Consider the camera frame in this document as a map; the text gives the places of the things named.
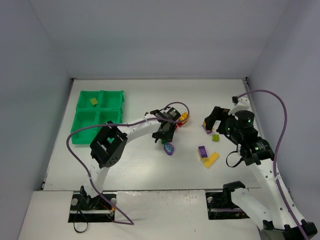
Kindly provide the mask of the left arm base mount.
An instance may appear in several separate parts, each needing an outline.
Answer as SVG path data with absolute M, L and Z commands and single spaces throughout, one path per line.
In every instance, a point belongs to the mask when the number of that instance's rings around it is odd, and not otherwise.
M 109 203 L 97 196 L 88 205 L 80 192 L 72 194 L 68 222 L 69 223 L 110 223 L 115 219 L 115 210 Z

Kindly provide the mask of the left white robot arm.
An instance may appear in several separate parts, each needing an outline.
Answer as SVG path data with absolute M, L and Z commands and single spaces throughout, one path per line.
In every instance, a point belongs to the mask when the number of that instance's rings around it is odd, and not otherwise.
M 145 135 L 151 134 L 155 142 L 161 140 L 170 143 L 176 129 L 176 121 L 181 114 L 173 107 L 168 110 L 153 110 L 127 126 L 104 126 L 90 144 L 92 162 L 90 175 L 80 188 L 83 202 L 88 210 L 93 210 L 98 204 L 98 195 L 103 191 L 103 185 L 109 169 L 121 158 L 126 144 Z

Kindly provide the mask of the pale yellow-green lego brick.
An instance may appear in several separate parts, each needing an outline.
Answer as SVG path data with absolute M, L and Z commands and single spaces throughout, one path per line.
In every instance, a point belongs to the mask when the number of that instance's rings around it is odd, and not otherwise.
M 97 101 L 97 99 L 94 97 L 94 98 L 91 98 L 90 99 L 90 102 L 91 102 L 91 104 L 93 105 L 93 106 L 95 106 L 95 105 L 97 105 L 98 104 L 98 101 Z

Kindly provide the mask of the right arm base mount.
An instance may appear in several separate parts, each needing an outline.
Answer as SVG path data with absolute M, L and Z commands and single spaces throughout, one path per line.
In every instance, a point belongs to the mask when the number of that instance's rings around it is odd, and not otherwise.
M 242 209 L 224 199 L 222 191 L 207 191 L 205 198 L 209 220 L 249 219 L 248 215 Z

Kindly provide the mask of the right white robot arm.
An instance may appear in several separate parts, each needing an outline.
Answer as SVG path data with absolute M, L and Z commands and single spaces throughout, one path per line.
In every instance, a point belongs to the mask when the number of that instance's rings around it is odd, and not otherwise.
M 254 128 L 254 118 L 249 110 L 231 115 L 229 109 L 215 106 L 204 119 L 207 130 L 220 122 L 217 132 L 236 145 L 239 161 L 255 176 L 267 204 L 252 196 L 241 181 L 234 181 L 223 185 L 224 205 L 241 209 L 256 224 L 263 240 L 310 240 L 318 233 L 317 227 L 297 210 L 270 144 Z

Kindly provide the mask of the lime green square lego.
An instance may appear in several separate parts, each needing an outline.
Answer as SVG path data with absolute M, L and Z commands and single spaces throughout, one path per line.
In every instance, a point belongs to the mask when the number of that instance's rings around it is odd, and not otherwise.
M 212 135 L 212 141 L 213 142 L 219 142 L 220 141 L 220 136 L 218 134 L 213 134 Z

